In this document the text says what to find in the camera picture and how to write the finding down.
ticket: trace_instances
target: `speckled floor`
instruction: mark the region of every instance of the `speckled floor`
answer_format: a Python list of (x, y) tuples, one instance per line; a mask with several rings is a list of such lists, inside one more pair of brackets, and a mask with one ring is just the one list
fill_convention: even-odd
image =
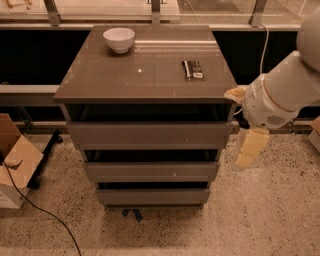
[[(28, 195), (63, 219), (82, 255), (320, 255), (320, 154), (307, 135), (272, 135), (250, 168), (234, 168), (236, 135), (200, 209), (132, 213), (98, 203), (70, 138), (56, 144), (41, 188)], [(29, 136), (44, 148), (49, 136)], [(0, 255), (77, 255), (67, 231), (26, 202), (0, 209)]]

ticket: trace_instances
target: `gray cabinet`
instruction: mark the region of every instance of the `gray cabinet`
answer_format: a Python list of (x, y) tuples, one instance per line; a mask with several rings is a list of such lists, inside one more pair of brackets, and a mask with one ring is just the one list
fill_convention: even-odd
[[(54, 96), (106, 207), (202, 207), (231, 129), (235, 81), (207, 26), (130, 26), (125, 54), (96, 26)], [(186, 80), (184, 60), (204, 80)]]

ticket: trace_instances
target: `bowl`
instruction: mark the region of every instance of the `bowl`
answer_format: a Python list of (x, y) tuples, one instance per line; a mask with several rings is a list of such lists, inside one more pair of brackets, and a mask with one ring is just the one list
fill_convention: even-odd
[(112, 28), (103, 33), (107, 45), (116, 53), (125, 53), (133, 45), (135, 33), (129, 28)]

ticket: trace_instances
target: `glass window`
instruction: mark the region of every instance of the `glass window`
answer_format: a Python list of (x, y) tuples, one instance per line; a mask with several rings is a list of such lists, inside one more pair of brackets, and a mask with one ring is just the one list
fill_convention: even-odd
[(319, 6), (319, 0), (268, 0), (262, 22), (300, 25)]

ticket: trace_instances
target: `drawer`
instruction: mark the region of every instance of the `drawer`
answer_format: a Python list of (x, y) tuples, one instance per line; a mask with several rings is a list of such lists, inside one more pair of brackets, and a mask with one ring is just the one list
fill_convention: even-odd
[(68, 123), (79, 149), (219, 149), (231, 122), (218, 123)]
[(97, 190), (101, 204), (107, 206), (201, 206), (208, 201), (209, 189), (136, 189), (136, 190)]
[(219, 163), (86, 163), (90, 181), (98, 182), (212, 182)]

